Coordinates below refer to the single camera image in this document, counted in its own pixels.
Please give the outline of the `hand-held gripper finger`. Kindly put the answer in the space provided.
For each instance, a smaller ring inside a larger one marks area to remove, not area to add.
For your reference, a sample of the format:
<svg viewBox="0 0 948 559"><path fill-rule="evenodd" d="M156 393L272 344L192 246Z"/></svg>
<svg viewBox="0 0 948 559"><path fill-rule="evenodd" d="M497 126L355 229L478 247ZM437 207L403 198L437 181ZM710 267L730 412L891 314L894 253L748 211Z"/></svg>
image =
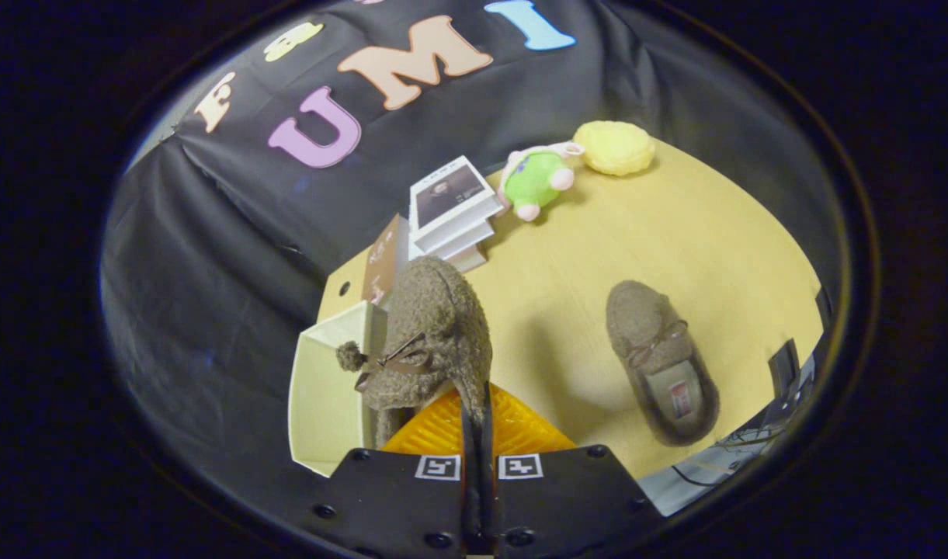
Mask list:
<svg viewBox="0 0 948 559"><path fill-rule="evenodd" d="M665 517L604 443L574 446L506 390L488 389L481 520L498 558L613 558Z"/></svg>
<svg viewBox="0 0 948 559"><path fill-rule="evenodd" d="M481 430L451 392L382 448L350 448L297 527L342 558L464 558L481 547Z"/></svg>

